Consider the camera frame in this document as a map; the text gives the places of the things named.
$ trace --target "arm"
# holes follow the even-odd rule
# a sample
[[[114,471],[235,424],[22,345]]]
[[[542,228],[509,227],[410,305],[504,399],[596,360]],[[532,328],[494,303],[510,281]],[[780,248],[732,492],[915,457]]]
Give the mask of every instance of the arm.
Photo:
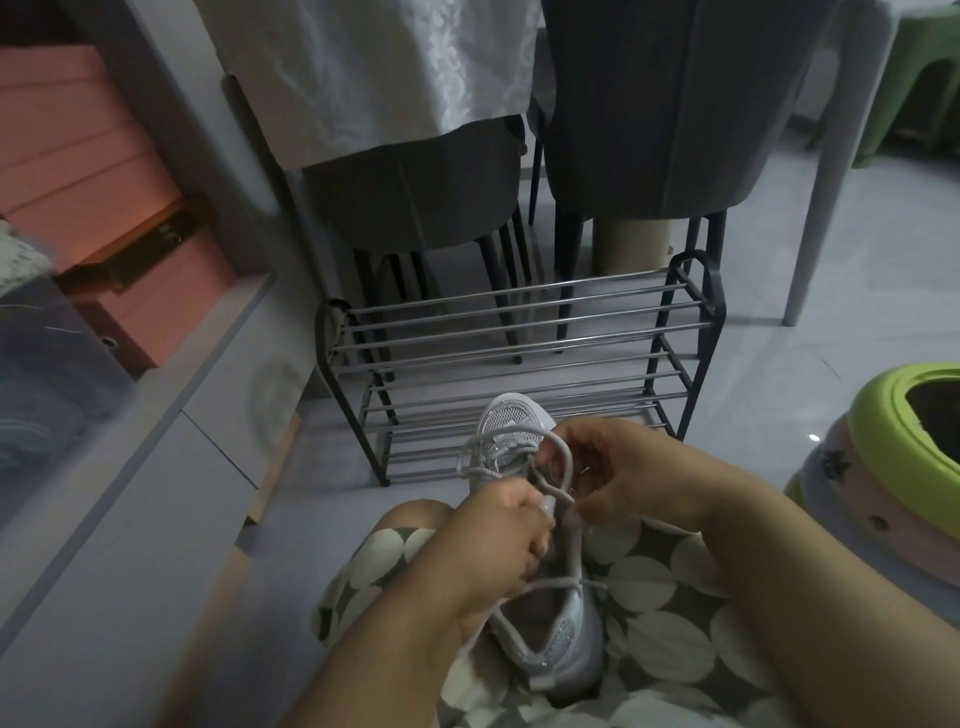
[[[573,510],[700,531],[780,674],[822,725],[940,726],[960,716],[960,634],[767,483],[623,420],[555,430],[579,472]],[[555,447],[537,464],[556,468]]]
[[[401,574],[347,630],[286,728],[430,725],[461,637],[447,600],[419,582]]]
[[[704,540],[756,636],[824,725],[960,719],[960,634],[746,473]]]
[[[460,645],[537,570],[553,519],[526,480],[465,500],[330,651],[286,728],[427,728]]]

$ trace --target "chair backrest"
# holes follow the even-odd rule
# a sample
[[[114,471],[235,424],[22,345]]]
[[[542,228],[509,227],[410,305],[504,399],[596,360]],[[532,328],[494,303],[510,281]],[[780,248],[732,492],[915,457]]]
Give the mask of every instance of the chair backrest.
[[[516,207],[520,152],[503,119],[376,147],[303,170],[317,208],[345,243],[388,255],[475,240]]]
[[[742,202],[838,0],[543,0],[557,204],[621,219]]]

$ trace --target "clear plastic container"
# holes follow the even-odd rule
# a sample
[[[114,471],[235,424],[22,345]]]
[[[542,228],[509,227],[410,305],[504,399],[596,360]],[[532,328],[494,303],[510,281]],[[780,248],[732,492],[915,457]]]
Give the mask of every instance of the clear plastic container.
[[[132,385],[49,278],[0,298],[0,527],[116,415]]]

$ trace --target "white table leg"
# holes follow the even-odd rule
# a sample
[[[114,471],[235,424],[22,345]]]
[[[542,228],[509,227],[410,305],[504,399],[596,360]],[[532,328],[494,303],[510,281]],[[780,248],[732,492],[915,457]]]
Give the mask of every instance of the white table leg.
[[[797,325],[806,291],[817,269],[844,178],[860,143],[876,88],[897,33],[897,19],[884,0],[858,3],[840,48],[840,67],[830,99],[817,178],[810,193],[804,234],[797,252],[783,325]]]

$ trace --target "storage box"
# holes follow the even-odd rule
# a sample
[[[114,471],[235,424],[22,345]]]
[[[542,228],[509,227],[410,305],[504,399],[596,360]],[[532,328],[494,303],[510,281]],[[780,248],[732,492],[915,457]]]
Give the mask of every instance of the storage box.
[[[235,280],[212,230],[203,227],[126,291],[70,300],[117,360],[136,372],[161,366]]]
[[[0,297],[0,351],[2,528],[115,416],[133,382],[46,276]]]
[[[180,198],[90,47],[0,49],[0,213],[58,272]]]

